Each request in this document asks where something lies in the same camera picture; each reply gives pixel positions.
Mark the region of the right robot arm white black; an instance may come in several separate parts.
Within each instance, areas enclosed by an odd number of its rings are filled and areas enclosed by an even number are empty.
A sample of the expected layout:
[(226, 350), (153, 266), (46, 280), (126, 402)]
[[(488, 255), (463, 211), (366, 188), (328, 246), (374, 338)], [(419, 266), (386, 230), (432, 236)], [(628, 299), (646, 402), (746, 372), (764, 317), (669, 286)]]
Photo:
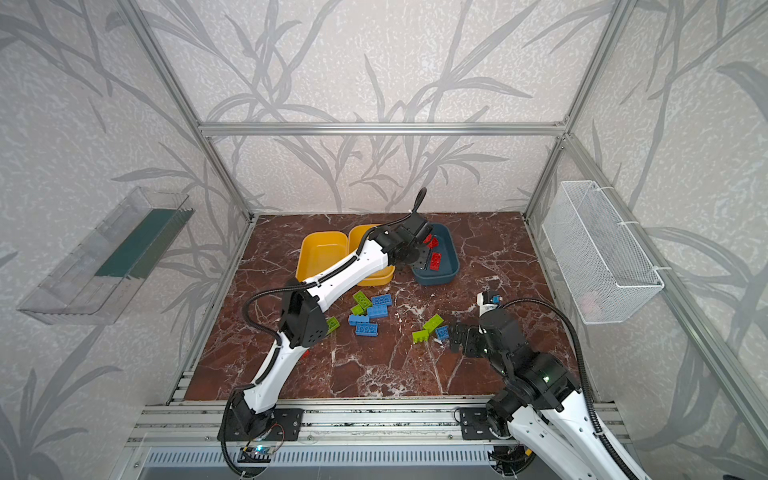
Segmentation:
[(530, 346), (504, 308), (477, 325), (449, 327), (451, 347), (487, 360), (504, 389), (486, 404), (490, 432), (532, 450), (562, 479), (647, 479), (649, 475), (599, 417), (585, 373)]

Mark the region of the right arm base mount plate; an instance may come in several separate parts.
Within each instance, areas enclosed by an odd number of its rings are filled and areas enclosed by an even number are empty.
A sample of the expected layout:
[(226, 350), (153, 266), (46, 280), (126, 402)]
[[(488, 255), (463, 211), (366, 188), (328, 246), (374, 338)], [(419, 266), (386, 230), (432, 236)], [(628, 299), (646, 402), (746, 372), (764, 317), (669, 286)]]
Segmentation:
[(507, 422), (488, 407), (463, 407), (456, 410), (456, 421), (463, 440), (509, 440)]

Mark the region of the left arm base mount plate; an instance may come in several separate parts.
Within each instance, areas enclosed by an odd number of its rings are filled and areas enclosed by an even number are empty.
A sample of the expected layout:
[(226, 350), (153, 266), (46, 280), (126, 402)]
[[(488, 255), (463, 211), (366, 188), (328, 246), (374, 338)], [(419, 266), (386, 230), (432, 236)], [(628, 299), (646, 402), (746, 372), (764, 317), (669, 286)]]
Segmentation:
[(296, 441), (298, 439), (304, 410), (300, 408), (277, 408), (258, 413), (242, 428), (241, 440)]

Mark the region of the red lego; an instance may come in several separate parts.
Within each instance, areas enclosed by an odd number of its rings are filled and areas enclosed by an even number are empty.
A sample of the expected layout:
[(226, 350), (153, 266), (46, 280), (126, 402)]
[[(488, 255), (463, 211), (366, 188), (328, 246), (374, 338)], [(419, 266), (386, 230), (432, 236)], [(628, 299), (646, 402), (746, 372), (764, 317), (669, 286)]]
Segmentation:
[(440, 268), (442, 255), (440, 253), (433, 253), (430, 260), (430, 269), (438, 270)]
[(433, 249), (439, 245), (439, 240), (435, 235), (430, 234), (424, 240), (424, 244), (427, 245), (430, 249)]

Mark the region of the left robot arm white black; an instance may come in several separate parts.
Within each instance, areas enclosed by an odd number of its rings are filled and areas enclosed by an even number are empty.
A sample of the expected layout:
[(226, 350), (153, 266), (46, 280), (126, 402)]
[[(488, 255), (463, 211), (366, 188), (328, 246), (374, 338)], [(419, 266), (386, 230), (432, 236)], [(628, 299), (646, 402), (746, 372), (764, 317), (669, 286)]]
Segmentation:
[[(415, 265), (427, 259), (426, 240), (433, 226), (411, 211), (396, 221), (370, 228), (358, 247), (321, 273), (295, 280), (282, 288), (269, 289), (245, 301), (241, 315), (245, 323), (273, 339), (271, 348), (254, 378), (234, 387), (222, 415), (217, 440), (248, 441), (266, 435), (276, 423), (274, 411), (284, 383), (300, 358), (329, 333), (326, 312), (347, 291), (368, 276), (397, 264)], [(260, 298), (280, 294), (282, 304), (278, 328), (255, 322), (251, 306)]]

